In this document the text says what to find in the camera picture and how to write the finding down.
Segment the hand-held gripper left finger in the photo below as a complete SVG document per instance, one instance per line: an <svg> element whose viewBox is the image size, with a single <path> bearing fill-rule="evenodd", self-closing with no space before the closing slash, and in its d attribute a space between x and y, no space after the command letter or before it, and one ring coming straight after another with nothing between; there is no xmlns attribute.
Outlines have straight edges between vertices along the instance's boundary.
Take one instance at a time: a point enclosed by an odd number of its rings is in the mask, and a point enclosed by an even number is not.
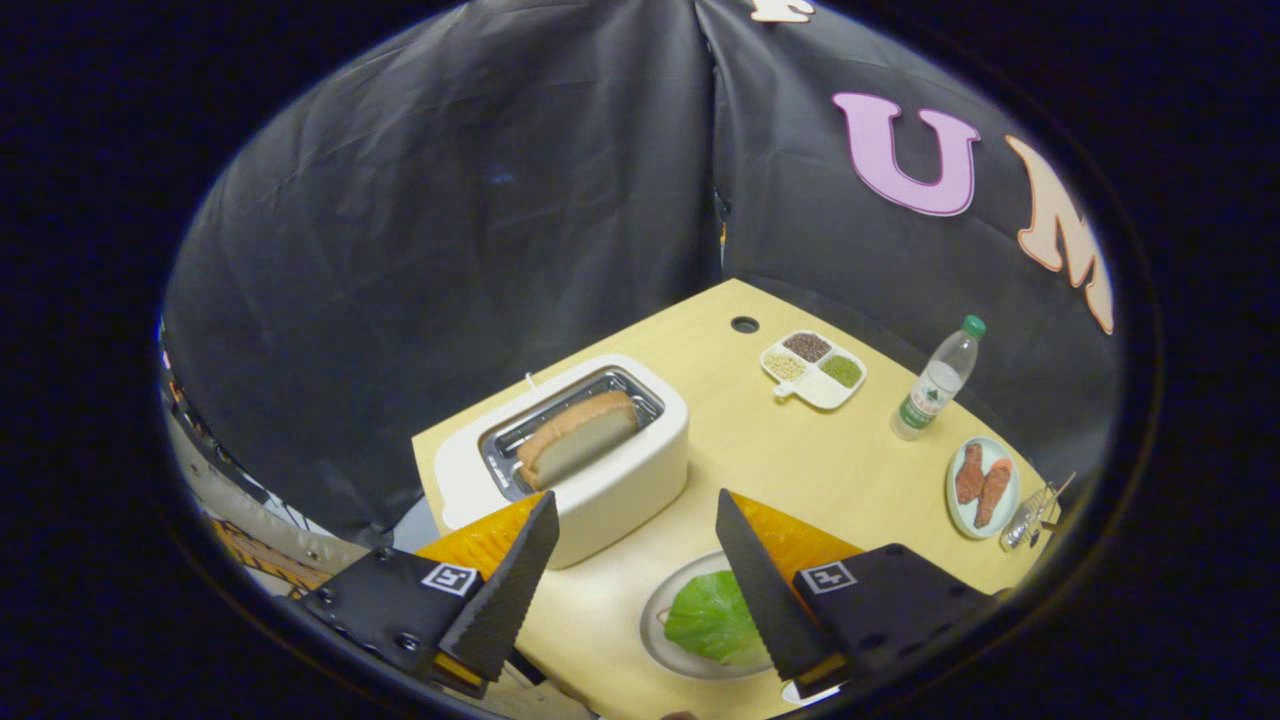
<svg viewBox="0 0 1280 720"><path fill-rule="evenodd" d="M480 700L500 679L559 536L556 493L536 492L413 553L371 550L297 603L396 670Z"/></svg>

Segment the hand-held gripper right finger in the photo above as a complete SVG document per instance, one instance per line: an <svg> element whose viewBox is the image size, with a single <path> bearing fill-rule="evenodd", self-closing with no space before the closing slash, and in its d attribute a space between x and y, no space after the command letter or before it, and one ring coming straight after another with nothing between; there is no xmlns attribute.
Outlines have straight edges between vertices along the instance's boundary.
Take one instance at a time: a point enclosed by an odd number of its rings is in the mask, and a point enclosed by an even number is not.
<svg viewBox="0 0 1280 720"><path fill-rule="evenodd" d="M860 550L730 489L716 534L776 671L803 697L906 667L997 605L905 544Z"/></svg>

